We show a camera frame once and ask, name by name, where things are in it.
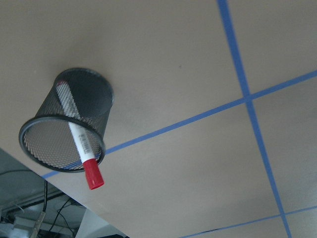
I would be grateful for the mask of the near black mesh pen cup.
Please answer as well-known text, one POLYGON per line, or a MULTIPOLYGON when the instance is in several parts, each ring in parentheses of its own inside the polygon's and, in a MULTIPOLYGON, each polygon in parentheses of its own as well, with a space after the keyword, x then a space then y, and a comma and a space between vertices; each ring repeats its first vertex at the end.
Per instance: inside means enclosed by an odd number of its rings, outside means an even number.
POLYGON ((84 168, 70 123, 82 127, 98 164, 106 148, 103 141, 113 105, 110 83, 98 72, 70 68, 61 72, 34 118, 23 124, 19 144, 38 164, 59 172, 80 173, 84 168))

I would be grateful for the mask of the red and white marker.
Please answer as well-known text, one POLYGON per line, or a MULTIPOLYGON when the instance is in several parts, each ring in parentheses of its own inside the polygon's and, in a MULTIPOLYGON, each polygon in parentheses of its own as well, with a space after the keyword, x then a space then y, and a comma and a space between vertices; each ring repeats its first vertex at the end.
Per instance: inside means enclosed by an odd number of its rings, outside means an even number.
MULTIPOLYGON (((80 114, 68 83, 65 81, 59 82, 56 86, 56 92, 64 114, 69 118, 79 120, 80 114)), ((104 185, 104 179, 99 170, 86 130, 74 122, 69 122, 68 125, 85 170, 88 187, 90 190, 97 189, 104 185)))

